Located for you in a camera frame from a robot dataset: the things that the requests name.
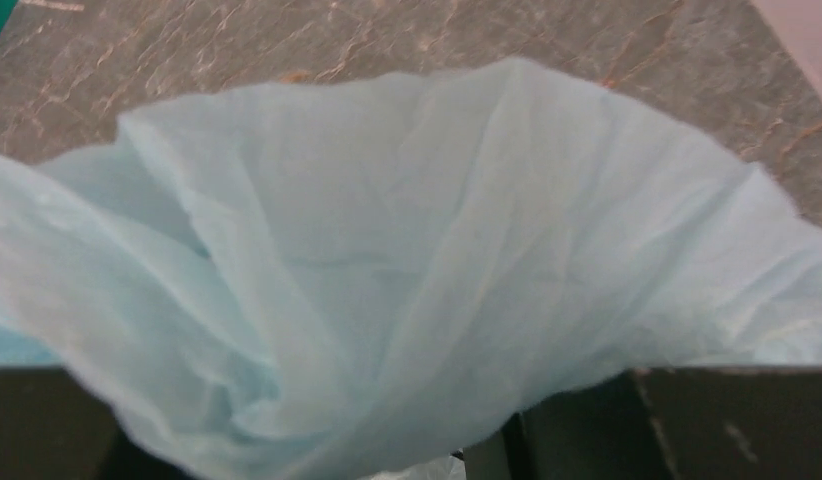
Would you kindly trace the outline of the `light blue plastic bag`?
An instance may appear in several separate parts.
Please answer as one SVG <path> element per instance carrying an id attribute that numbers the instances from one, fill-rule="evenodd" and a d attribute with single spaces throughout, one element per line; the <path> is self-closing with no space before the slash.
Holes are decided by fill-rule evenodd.
<path id="1" fill-rule="evenodd" d="M 266 83 L 0 155 L 0 361 L 203 479 L 357 479 L 639 366 L 822 365 L 822 229 L 760 166 L 511 58 Z"/>

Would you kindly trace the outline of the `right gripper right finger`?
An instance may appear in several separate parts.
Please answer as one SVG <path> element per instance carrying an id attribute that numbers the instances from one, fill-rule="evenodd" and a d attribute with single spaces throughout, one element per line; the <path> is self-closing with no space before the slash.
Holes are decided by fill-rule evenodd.
<path id="1" fill-rule="evenodd" d="M 822 367 L 637 369 L 464 452 L 471 479 L 822 479 Z"/>

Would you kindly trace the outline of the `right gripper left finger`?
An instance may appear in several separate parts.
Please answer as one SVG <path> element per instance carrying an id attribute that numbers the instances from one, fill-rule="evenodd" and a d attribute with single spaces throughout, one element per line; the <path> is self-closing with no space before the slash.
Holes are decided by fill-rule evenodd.
<path id="1" fill-rule="evenodd" d="M 188 479 L 59 368 L 0 368 L 0 479 Z"/>

